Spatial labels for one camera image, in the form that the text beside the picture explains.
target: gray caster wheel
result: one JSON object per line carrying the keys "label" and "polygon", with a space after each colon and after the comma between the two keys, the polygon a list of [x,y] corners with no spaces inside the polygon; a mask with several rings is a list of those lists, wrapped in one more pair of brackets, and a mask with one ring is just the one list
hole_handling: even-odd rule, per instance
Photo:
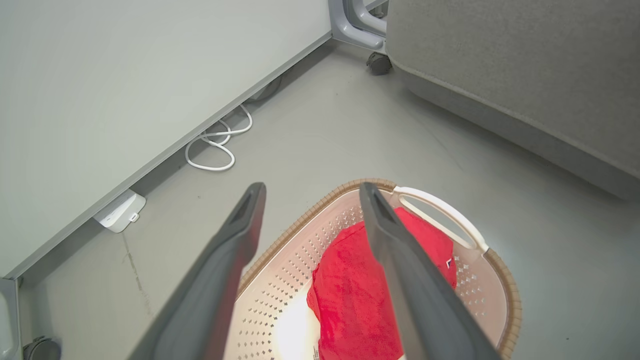
{"label": "gray caster wheel", "polygon": [[22,348],[24,360],[60,360],[60,345],[50,338],[41,336]]}
{"label": "gray caster wheel", "polygon": [[380,53],[372,53],[367,60],[367,66],[374,75],[388,74],[393,66],[391,66],[391,60],[387,55]]}

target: gray fabric partition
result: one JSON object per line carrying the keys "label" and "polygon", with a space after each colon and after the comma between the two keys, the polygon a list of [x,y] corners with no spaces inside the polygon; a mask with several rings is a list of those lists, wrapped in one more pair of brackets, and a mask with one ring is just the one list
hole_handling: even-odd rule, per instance
{"label": "gray fabric partition", "polygon": [[640,3],[393,0],[387,52],[421,97],[640,199]]}

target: whiteboard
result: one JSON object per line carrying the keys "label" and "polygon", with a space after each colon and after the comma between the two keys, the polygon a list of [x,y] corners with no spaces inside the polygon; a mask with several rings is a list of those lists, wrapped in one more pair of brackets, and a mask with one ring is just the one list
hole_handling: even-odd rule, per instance
{"label": "whiteboard", "polygon": [[1,1],[0,277],[329,36],[326,0]]}

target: basket rim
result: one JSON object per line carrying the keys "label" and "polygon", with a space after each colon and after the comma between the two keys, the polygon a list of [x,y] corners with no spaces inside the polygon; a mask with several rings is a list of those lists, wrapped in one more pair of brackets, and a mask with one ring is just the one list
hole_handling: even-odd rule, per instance
{"label": "basket rim", "polygon": [[[240,279],[236,300],[244,293],[249,284],[258,276],[260,271],[271,261],[271,259],[285,246],[289,241],[305,227],[311,219],[324,210],[329,204],[340,196],[353,191],[360,187],[360,184],[368,182],[375,184],[380,190],[393,192],[397,186],[394,182],[378,178],[357,179],[338,186],[333,189],[327,196],[323,197],[317,204],[307,210],[304,215],[297,219],[280,237],[274,241],[269,248],[254,262],[249,270]],[[516,285],[513,275],[509,271],[507,265],[498,256],[498,254],[489,248],[483,257],[489,262],[493,270],[498,275],[504,293],[507,298],[507,325],[498,344],[497,350],[503,359],[511,359],[513,350],[515,349],[520,328],[522,326],[522,301],[520,292]]]}

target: basket handle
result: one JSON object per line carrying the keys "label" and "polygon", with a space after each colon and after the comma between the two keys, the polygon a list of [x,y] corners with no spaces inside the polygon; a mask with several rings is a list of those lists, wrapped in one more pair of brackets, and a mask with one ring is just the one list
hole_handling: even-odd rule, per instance
{"label": "basket handle", "polygon": [[[398,195],[398,199],[400,200],[400,203],[404,207],[408,208],[409,210],[414,212],[416,215],[423,218],[425,221],[431,223],[431,225],[437,227],[439,230],[445,233],[448,237],[450,237],[456,243],[459,243],[460,245],[470,250],[480,249],[482,253],[485,253],[489,249],[489,246],[487,246],[486,241],[484,240],[482,234],[480,234],[478,229],[476,229],[476,227],[473,224],[471,224],[471,222],[467,220],[467,218],[465,218],[465,216],[462,215],[458,210],[454,209],[453,206],[447,204],[443,200],[440,200],[439,198],[431,195],[430,193],[426,193],[414,188],[407,188],[407,187],[401,187],[401,186],[396,186],[394,188],[394,194]],[[413,204],[408,202],[406,200],[407,197],[411,197],[413,199],[425,202],[426,204],[429,204],[430,206],[437,209],[439,212],[446,215],[453,222],[455,222],[456,225],[460,226],[460,228],[464,230],[464,232],[469,236],[469,238],[471,238],[471,240],[473,240],[474,243],[470,244],[468,241],[464,240],[463,238],[453,233],[451,230],[447,229],[441,223],[432,219],[429,215],[423,213],[420,209],[416,208]]]}

